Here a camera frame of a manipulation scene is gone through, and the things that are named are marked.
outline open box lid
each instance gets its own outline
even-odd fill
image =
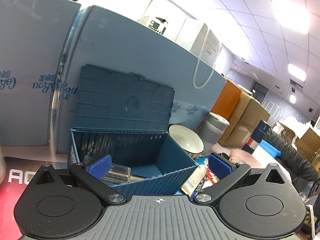
[[[174,90],[143,76],[82,67],[73,127],[98,132],[165,132]]]

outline blue plastic crate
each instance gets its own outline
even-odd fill
[[[114,185],[130,195],[174,195],[196,168],[167,133],[174,91],[136,74],[82,68],[68,165],[110,154],[142,181]]]

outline gray gripper base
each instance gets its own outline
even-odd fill
[[[88,231],[68,240],[249,240],[227,228],[211,207],[187,196],[133,196],[129,203],[106,209]],[[31,240],[23,236],[20,240]],[[299,240],[297,235],[287,240]]]

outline white bowl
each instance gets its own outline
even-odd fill
[[[199,154],[204,150],[200,137],[185,126],[173,124],[169,127],[169,134],[182,149],[190,153]]]

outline blue tumbler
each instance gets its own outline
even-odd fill
[[[253,154],[254,150],[258,147],[266,134],[271,134],[271,127],[267,122],[261,120],[254,129],[251,137],[242,147],[242,150]]]

